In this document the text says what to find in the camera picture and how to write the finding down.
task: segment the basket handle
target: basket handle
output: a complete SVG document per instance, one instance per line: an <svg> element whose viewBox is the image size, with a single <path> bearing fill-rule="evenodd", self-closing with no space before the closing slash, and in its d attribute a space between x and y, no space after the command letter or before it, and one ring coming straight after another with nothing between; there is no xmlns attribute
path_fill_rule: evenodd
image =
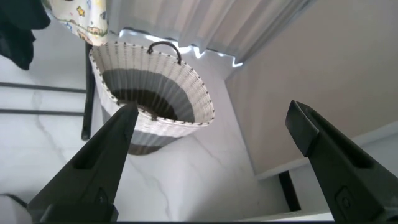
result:
<svg viewBox="0 0 398 224"><path fill-rule="evenodd" d="M169 45L170 47L172 47L174 50L175 50L175 52L177 53L177 56L178 56L178 64L179 65L181 65L181 54L180 54L180 52L178 51L178 49L176 48L176 46L174 46L174 44L172 44L172 43L170 43L170 42L167 42L167 41L159 41L159 42L154 42L154 43L152 43L150 46L149 46L149 48L148 48L148 50L147 50L147 53L148 54L151 54L153 51L154 51L154 47L156 46L156 45L159 45L159 44L165 44L165 45Z"/></svg>

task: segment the basket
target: basket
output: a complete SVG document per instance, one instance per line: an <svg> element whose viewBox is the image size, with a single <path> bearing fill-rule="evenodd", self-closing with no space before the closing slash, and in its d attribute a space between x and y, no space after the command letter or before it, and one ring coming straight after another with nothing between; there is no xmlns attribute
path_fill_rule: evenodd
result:
<svg viewBox="0 0 398 224"><path fill-rule="evenodd" d="M178 58L154 51L159 44L173 47ZM104 122L126 103L138 105L130 154L155 152L214 120L204 82L169 42L155 42L149 48L108 42L94 46L89 58Z"/></svg>

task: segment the hanging clothes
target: hanging clothes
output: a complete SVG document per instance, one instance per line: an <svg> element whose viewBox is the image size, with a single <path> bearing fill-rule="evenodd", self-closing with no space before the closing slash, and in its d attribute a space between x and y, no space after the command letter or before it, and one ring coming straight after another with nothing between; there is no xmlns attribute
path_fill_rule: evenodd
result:
<svg viewBox="0 0 398 224"><path fill-rule="evenodd" d="M31 30L44 29L49 24L50 18L40 0L1 1L0 55L28 70L35 41Z"/></svg>
<svg viewBox="0 0 398 224"><path fill-rule="evenodd" d="M105 0L42 0L43 5L67 29L91 45L107 43Z"/></svg>

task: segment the beige wall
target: beige wall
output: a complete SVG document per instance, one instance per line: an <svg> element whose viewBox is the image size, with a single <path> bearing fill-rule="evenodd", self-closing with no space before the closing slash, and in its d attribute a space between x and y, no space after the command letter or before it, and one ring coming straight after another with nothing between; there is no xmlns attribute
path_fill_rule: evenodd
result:
<svg viewBox="0 0 398 224"><path fill-rule="evenodd" d="M302 158L291 99L349 137L398 119L398 1L317 1L226 82L254 170Z"/></svg>

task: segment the white tile floor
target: white tile floor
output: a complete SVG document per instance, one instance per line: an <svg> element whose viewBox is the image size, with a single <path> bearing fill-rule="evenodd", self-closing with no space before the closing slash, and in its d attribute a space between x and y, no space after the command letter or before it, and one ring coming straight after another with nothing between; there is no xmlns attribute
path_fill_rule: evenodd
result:
<svg viewBox="0 0 398 224"><path fill-rule="evenodd" d="M51 29L57 26L52 24L47 30L39 31L42 34L36 37L45 36L44 33L49 35ZM57 35L64 32L67 30L57 30ZM145 46L151 43L142 35L124 36L122 40ZM40 48L45 46L41 41L44 40L37 38L35 55L49 52ZM69 53L77 52L80 60L84 60L80 55L84 49L81 44L74 45L74 42L63 44L75 49L69 50ZM156 50L172 54L167 47ZM61 55L61 51L54 53L54 57L57 55ZM159 152L127 157L115 200L119 220L239 220L288 212L278 178L258 182L253 174L224 85L225 77L233 69L232 59L207 52L198 60L193 51L182 57L206 83L214 102L216 119L209 127L175 141ZM62 58L63 63L73 67L72 62ZM0 81L50 83L75 88L85 85L84 69L79 75L71 75L66 83L56 83L54 77L46 80L40 70L16 72L13 64L4 58L0 58L0 63L2 69L6 64L9 71L16 73L15 79L11 73L0 75ZM45 60L40 60L35 66L39 68L44 65ZM47 76L69 73L60 71L48 73ZM10 95L11 92L5 88L0 88L0 91L3 95ZM23 100L4 97L0 105L21 106L19 103L25 102L27 108L46 105L47 109L53 110L70 105L71 111L83 111L84 105L79 97L63 96L68 100L56 102L47 96L52 94L31 91L20 96ZM96 97L94 131L102 125L100 104ZM84 145L80 140L81 122L81 117L0 114L0 191L14 193L27 202L34 197Z"/></svg>

